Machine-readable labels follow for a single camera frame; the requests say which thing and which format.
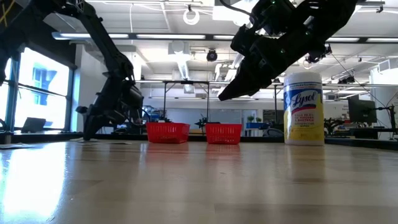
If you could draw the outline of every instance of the lysol wipes container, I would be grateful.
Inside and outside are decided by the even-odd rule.
[[[293,73],[284,82],[285,143],[323,146],[322,80],[318,73]]]

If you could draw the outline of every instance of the fluorescent light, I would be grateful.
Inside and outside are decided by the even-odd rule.
[[[217,84],[217,85],[228,85],[228,84],[230,84],[230,82],[209,82],[209,84],[211,85],[211,84]]]
[[[367,42],[398,42],[398,38],[369,38]]]
[[[89,34],[60,34],[61,37],[65,38],[91,38]]]
[[[155,81],[155,80],[138,80],[136,83],[163,83],[163,81]]]
[[[253,99],[253,98],[234,98],[232,100],[256,100],[256,99]]]
[[[233,35],[214,35],[214,39],[216,40],[232,40],[233,38]]]
[[[111,38],[114,39],[125,39],[125,38],[129,38],[128,34],[110,34],[109,35]]]
[[[327,42],[357,42],[359,38],[354,37],[330,37]]]
[[[175,40],[203,40],[205,35],[183,34],[137,34],[138,39],[175,39]]]
[[[207,100],[207,98],[200,97],[178,97],[180,100]]]
[[[64,38],[82,38],[82,39],[88,39],[91,38],[90,34],[60,34],[61,37]],[[128,34],[109,34],[109,36],[113,39],[128,39],[129,35]]]

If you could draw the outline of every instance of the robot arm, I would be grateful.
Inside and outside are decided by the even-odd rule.
[[[50,13],[57,12],[77,18],[104,56],[108,72],[107,81],[95,102],[81,110],[85,117],[83,137],[89,140],[100,128],[112,122],[121,124],[125,120],[122,106],[142,108],[142,95],[135,86],[133,66],[129,59],[115,46],[95,9],[84,0],[30,0],[27,7],[0,35],[0,83],[5,79],[4,69],[10,57],[16,57],[35,31],[39,21]]]
[[[240,27],[231,43],[245,58],[219,99],[255,94],[306,54],[309,63],[321,60],[331,53],[325,42],[347,24],[356,4],[363,1],[305,0],[295,8],[289,0],[260,0],[250,16],[253,26]],[[270,36],[283,35],[278,39],[257,35],[259,29]]]

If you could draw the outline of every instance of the red basket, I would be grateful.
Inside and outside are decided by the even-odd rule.
[[[242,124],[206,124],[209,144],[239,144]]]
[[[189,124],[147,123],[148,140],[153,143],[180,144],[188,140]]]

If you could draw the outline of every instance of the table surface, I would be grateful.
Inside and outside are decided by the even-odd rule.
[[[0,223],[397,223],[398,154],[98,141],[0,151]]]

